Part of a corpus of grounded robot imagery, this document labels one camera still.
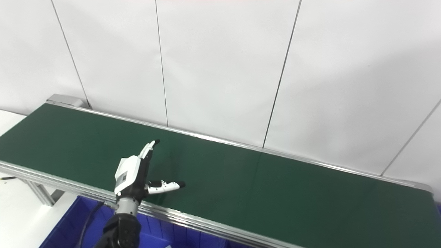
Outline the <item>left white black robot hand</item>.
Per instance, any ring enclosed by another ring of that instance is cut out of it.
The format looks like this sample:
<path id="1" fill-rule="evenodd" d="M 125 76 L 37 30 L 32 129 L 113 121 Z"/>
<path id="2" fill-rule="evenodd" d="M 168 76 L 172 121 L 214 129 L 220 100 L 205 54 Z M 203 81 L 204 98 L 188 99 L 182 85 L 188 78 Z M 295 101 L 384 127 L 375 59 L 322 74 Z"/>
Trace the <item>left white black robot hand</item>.
<path id="1" fill-rule="evenodd" d="M 186 186 L 183 181 L 167 182 L 164 180 L 148 180 L 150 160 L 153 149 L 160 140 L 153 140 L 142 148 L 138 155 L 123 157 L 115 173 L 114 193 L 116 200 L 128 198 L 140 203 L 149 195 L 168 193 Z"/>

